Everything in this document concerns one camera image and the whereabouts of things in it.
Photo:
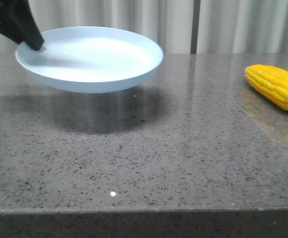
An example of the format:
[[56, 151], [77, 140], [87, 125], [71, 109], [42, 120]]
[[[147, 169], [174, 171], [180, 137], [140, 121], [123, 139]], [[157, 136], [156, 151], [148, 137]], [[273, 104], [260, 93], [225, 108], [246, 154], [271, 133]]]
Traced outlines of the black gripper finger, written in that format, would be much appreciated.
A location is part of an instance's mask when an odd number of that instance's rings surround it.
[[0, 34], [36, 51], [44, 44], [27, 0], [0, 0]]

